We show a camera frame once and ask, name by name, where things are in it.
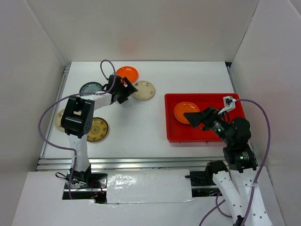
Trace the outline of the beige floral plate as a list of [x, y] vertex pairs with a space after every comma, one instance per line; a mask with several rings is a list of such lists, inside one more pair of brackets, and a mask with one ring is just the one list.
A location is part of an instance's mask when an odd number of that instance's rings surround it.
[[137, 89], [137, 92], [132, 94], [135, 99], [146, 101], [155, 94], [155, 86], [149, 81], [136, 81], [134, 87]]

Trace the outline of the orange plate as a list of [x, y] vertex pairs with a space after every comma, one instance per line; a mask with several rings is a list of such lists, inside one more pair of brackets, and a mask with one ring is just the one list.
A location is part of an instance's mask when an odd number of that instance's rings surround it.
[[199, 108], [192, 102], [180, 102], [174, 107], [174, 116], [182, 124], [188, 125], [184, 113], [199, 112]]
[[127, 78], [131, 83], [138, 79], [138, 71], [131, 66], [123, 66], [116, 71], [117, 75], [122, 78]]

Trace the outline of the blue patterned plate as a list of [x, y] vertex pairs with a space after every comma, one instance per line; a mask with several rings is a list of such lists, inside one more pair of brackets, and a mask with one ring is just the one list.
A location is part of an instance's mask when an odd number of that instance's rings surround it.
[[85, 83], [80, 89], [79, 92], [82, 93], [94, 93], [102, 90], [102, 85], [98, 82], [88, 82]]

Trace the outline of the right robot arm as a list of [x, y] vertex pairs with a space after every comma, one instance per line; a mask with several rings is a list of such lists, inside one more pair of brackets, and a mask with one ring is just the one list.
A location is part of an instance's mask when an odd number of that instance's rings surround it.
[[184, 113], [193, 128], [211, 130], [223, 141], [225, 161], [207, 164], [205, 180], [216, 184], [227, 204], [235, 226], [271, 226], [261, 191], [257, 183], [262, 170], [248, 141], [251, 137], [250, 123], [236, 117], [225, 120], [220, 110], [207, 108], [202, 112]]

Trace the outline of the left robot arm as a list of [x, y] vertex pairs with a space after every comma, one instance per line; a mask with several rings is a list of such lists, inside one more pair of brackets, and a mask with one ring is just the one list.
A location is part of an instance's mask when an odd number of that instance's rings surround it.
[[75, 179], [83, 188], [93, 182], [87, 153], [87, 135], [92, 128], [94, 111], [115, 102], [121, 104], [138, 91], [127, 77], [118, 75], [111, 75], [104, 87], [105, 90], [69, 97], [61, 119], [61, 126], [73, 151], [68, 182], [71, 184]]

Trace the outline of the yellow patterned plate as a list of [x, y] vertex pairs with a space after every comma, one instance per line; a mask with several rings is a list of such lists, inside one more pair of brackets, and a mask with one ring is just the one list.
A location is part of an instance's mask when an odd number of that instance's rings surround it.
[[103, 140], [109, 132], [107, 121], [100, 117], [94, 117], [92, 127], [87, 135], [88, 142], [99, 142]]

